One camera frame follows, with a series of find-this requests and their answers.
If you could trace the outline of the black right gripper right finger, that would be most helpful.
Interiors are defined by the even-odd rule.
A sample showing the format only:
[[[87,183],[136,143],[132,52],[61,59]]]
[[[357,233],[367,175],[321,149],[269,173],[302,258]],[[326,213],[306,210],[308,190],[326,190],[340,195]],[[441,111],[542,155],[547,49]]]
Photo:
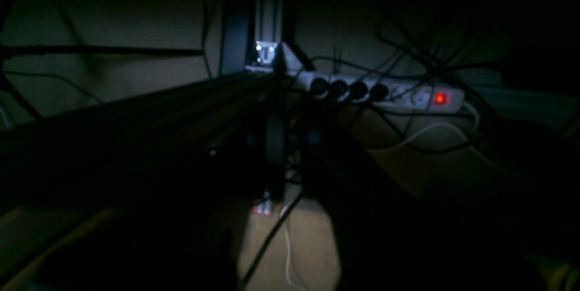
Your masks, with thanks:
[[[338,291],[577,291],[579,198],[417,199],[344,128],[302,119],[306,193],[328,213]]]

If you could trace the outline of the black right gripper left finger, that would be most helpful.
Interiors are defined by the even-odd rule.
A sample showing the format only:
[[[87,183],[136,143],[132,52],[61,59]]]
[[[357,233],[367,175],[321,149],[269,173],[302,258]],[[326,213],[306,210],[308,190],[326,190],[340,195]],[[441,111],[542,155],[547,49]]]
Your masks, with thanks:
[[[238,289],[248,213],[284,184],[283,80],[228,75],[2,132],[1,289]]]

